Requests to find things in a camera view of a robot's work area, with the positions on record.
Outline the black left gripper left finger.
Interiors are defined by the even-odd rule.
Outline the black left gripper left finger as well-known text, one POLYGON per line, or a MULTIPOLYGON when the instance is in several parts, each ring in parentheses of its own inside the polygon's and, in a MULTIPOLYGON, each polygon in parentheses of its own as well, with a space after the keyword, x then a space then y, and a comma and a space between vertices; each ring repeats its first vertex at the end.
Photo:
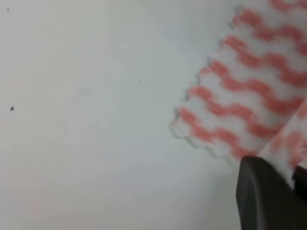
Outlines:
POLYGON ((243 157, 236 185, 243 230, 305 230, 307 203, 260 157, 243 157))

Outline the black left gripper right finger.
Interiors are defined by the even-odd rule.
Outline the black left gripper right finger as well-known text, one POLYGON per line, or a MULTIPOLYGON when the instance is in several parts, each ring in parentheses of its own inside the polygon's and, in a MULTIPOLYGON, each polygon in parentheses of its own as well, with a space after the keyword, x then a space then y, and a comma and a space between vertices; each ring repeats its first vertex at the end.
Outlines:
POLYGON ((307 202, 307 170, 297 166, 292 176, 294 192, 306 203, 307 202))

